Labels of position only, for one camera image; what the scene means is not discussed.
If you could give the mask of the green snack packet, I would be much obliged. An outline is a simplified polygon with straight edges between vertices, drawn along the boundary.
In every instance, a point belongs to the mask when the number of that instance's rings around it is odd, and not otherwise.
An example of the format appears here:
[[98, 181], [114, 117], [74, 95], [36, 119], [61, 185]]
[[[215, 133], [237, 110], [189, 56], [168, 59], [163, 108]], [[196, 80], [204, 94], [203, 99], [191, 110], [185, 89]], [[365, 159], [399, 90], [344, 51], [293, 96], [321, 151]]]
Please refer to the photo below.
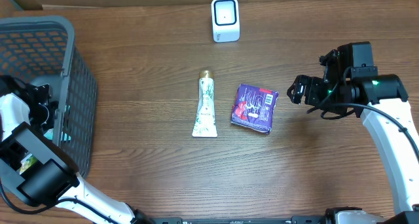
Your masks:
[[19, 174], [23, 174], [27, 169], [33, 166], [37, 162], [37, 158], [33, 156], [32, 153], [28, 154], [25, 158], [21, 160], [21, 167], [19, 169]]

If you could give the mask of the purple sanitary pad pack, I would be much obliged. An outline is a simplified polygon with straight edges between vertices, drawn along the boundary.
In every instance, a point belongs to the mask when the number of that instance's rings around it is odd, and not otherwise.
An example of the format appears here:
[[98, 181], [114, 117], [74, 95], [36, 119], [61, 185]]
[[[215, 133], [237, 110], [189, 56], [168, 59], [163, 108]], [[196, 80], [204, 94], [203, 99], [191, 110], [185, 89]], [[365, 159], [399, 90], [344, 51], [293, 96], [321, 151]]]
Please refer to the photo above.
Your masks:
[[240, 84], [232, 107], [231, 123], [269, 134], [278, 96], [279, 92], [274, 90]]

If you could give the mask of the white tube gold cap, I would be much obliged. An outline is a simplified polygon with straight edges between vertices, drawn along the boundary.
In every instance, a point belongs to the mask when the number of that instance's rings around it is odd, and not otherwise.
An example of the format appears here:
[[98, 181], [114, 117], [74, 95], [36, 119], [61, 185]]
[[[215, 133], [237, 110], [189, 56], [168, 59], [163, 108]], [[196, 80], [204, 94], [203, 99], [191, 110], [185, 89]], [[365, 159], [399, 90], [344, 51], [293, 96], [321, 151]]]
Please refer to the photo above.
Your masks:
[[217, 137], [214, 88], [213, 73], [209, 70], [201, 71], [198, 80], [198, 108], [192, 130], [194, 138]]

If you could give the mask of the mint green wipes pack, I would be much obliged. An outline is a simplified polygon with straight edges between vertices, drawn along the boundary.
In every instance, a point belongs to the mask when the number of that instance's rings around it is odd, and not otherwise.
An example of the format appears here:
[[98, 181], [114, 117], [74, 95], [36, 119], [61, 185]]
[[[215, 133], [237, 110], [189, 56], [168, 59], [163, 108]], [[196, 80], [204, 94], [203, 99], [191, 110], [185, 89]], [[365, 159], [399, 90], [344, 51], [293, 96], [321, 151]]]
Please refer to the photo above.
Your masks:
[[[65, 110], [64, 110], [64, 114], [69, 113], [71, 111], [71, 106], [66, 104], [65, 105]], [[63, 123], [62, 123], [62, 127], [60, 129], [60, 133], [59, 133], [59, 139], [61, 143], [69, 143], [71, 141], [71, 136], [67, 133], [64, 132], [64, 129], [66, 127], [68, 123], [68, 120], [65, 118], [65, 115], [63, 116]], [[54, 129], [50, 128], [48, 129], [43, 136], [48, 139], [48, 140], [53, 140], [54, 137]]]

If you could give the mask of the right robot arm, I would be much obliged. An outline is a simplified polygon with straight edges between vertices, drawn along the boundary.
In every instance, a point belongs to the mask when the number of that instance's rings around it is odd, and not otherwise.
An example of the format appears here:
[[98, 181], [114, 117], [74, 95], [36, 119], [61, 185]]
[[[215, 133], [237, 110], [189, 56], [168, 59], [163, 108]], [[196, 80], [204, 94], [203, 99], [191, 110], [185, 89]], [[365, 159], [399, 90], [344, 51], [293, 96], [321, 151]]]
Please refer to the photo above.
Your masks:
[[394, 74], [381, 75], [370, 42], [348, 43], [319, 57], [322, 78], [299, 75], [288, 88], [294, 104], [333, 119], [355, 115], [371, 135], [392, 189], [395, 215], [389, 219], [357, 207], [328, 208], [320, 223], [417, 223], [418, 133], [409, 95]]

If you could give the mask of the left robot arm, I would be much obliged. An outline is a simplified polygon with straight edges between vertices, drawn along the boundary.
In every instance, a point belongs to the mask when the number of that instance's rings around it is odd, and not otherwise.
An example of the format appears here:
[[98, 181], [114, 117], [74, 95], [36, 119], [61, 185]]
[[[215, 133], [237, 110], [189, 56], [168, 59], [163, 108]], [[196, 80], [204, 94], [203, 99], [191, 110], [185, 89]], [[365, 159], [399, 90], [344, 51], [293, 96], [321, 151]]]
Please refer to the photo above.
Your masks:
[[34, 215], [53, 207], [94, 223], [151, 223], [145, 214], [86, 182], [79, 167], [45, 133], [59, 103], [49, 84], [34, 86], [1, 76], [1, 197], [15, 212]]

